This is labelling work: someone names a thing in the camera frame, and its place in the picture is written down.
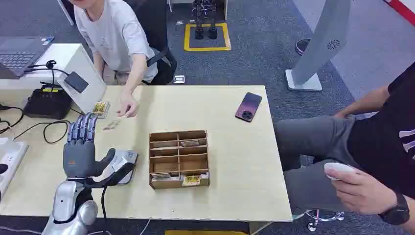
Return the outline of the person's hand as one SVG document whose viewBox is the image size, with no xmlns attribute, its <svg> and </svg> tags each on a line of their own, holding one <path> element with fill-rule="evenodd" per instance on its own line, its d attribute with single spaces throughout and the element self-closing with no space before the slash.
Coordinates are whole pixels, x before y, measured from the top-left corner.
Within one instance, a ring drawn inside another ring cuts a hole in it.
<svg viewBox="0 0 415 235">
<path fill-rule="evenodd" d="M 120 96 L 120 108 L 118 110 L 119 117 L 131 118 L 135 117 L 138 110 L 138 102 L 129 92 L 122 93 Z"/>
</svg>

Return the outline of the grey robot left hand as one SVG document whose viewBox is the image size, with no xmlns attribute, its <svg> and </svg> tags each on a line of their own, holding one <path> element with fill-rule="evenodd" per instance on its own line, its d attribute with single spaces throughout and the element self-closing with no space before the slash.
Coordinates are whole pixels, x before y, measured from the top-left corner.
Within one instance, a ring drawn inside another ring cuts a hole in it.
<svg viewBox="0 0 415 235">
<path fill-rule="evenodd" d="M 97 115 L 80 115 L 68 131 L 63 150 L 63 168 L 69 179 L 98 177 L 115 156 L 115 149 L 108 150 L 100 161 L 95 160 L 95 126 Z"/>
</svg>

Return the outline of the person's hand with watch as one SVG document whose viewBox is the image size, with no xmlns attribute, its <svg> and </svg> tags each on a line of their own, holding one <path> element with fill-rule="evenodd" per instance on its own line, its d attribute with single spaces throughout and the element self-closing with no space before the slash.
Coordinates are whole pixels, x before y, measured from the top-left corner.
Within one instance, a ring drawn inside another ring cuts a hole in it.
<svg viewBox="0 0 415 235">
<path fill-rule="evenodd" d="M 377 181 L 369 174 L 353 171 L 326 170 L 340 201 L 351 211 L 362 214 L 381 214 L 397 206 L 397 196 L 393 190 Z"/>
</svg>

